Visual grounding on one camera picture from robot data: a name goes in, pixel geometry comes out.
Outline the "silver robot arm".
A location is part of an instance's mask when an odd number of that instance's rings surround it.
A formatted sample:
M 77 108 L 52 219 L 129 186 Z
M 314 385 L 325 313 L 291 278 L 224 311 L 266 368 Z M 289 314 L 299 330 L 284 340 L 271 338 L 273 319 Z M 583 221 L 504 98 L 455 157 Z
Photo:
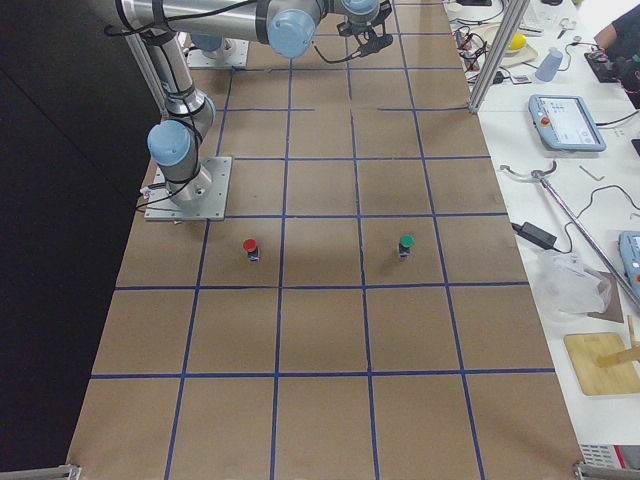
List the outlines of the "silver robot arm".
M 356 39 L 355 57 L 392 42 L 387 1 L 114 0 L 94 8 L 107 22 L 106 35 L 126 38 L 163 117 L 147 136 L 157 174 L 138 209 L 150 221 L 225 216 L 232 160 L 199 153 L 216 108 L 196 87 L 193 69 L 243 68 L 251 42 L 298 58 L 329 14 L 343 17 L 337 32 Z
M 234 48 L 235 43 L 232 39 L 204 35 L 204 34 L 191 34 L 190 35 L 192 45 L 209 56 L 215 55 L 228 55 Z

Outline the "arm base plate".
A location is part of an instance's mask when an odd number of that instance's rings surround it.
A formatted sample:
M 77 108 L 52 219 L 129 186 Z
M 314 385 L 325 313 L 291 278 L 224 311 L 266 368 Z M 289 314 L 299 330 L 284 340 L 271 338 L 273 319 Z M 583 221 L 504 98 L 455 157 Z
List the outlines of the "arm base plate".
M 197 48 L 194 44 L 184 48 L 186 61 L 192 70 L 242 70 L 248 60 L 249 42 L 224 39 L 214 51 Z
M 151 189 L 144 203 L 147 221 L 223 221 L 225 218 L 232 157 L 205 157 L 200 159 L 200 171 L 184 189 L 181 185 L 167 184 L 159 167 L 154 183 L 161 187 Z

